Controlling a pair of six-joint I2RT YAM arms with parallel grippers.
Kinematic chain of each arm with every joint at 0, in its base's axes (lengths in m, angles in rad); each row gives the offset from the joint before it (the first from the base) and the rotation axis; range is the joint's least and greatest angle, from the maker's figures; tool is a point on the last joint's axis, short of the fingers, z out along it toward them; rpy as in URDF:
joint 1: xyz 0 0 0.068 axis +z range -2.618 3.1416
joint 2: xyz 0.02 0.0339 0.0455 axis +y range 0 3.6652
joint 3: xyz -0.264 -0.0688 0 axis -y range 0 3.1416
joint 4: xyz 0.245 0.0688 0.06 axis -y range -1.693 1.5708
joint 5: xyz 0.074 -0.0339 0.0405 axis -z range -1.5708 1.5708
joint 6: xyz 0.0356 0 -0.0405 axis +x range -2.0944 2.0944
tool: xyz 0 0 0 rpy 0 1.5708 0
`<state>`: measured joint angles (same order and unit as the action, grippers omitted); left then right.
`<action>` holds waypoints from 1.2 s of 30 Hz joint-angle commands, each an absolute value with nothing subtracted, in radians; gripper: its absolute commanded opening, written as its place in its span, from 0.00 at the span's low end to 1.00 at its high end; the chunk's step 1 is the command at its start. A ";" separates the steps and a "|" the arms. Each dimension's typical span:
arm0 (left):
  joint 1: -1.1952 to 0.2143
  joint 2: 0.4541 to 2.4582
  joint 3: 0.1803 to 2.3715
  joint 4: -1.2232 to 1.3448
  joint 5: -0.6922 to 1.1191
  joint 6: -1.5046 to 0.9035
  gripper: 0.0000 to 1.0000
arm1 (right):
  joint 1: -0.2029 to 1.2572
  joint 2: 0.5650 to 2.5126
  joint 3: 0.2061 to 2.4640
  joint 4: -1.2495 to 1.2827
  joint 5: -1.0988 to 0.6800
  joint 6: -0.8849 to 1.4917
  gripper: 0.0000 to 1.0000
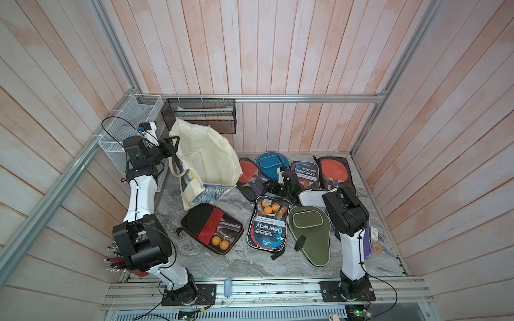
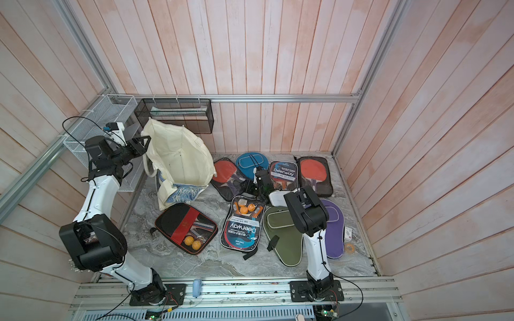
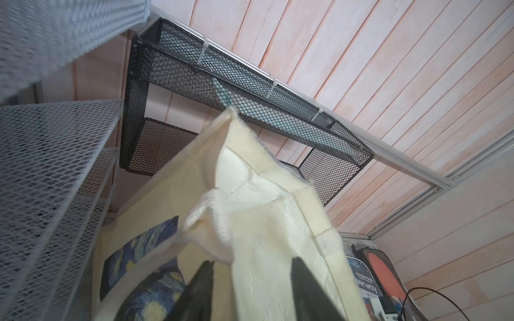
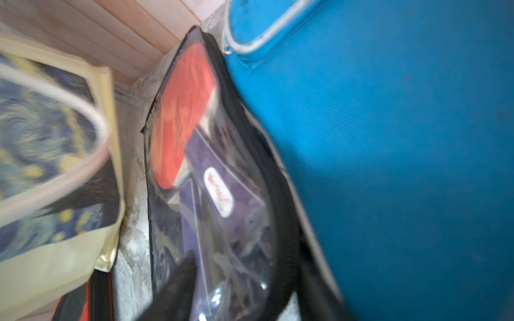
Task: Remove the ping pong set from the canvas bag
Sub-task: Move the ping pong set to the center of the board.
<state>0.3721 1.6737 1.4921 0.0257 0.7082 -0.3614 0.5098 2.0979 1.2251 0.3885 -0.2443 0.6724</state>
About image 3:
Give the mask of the red paddle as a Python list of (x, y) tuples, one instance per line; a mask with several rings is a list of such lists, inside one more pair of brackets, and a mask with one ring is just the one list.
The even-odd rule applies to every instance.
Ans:
[(411, 299), (407, 299), (405, 305), (402, 305), (407, 298), (407, 290), (383, 251), (352, 246), (352, 252), (369, 269), (380, 291), (376, 300), (380, 307), (380, 311), (376, 312), (377, 316), (390, 320), (428, 320)]

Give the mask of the Deerway paddle set clear case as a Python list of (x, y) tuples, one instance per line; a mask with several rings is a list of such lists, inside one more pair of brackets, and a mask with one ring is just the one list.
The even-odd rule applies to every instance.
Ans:
[(371, 320), (386, 320), (385, 312), (380, 302), (382, 294), (371, 271), (360, 259), (348, 256), (347, 260)]

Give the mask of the cream canvas tote bag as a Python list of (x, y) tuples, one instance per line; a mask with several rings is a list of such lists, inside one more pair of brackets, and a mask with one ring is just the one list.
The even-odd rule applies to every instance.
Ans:
[(204, 261), (211, 320), (296, 320), (300, 257), (345, 320), (369, 313), (314, 188), (228, 108), (100, 230), (94, 320), (166, 320)]

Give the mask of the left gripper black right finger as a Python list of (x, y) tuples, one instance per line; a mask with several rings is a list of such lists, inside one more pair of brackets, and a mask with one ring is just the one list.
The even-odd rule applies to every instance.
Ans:
[(296, 320), (345, 320), (300, 257), (292, 259), (290, 279)]

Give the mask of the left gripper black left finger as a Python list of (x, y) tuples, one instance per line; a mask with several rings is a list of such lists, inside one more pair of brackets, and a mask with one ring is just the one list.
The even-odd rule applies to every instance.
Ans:
[(214, 262), (204, 261), (166, 320), (211, 320)]

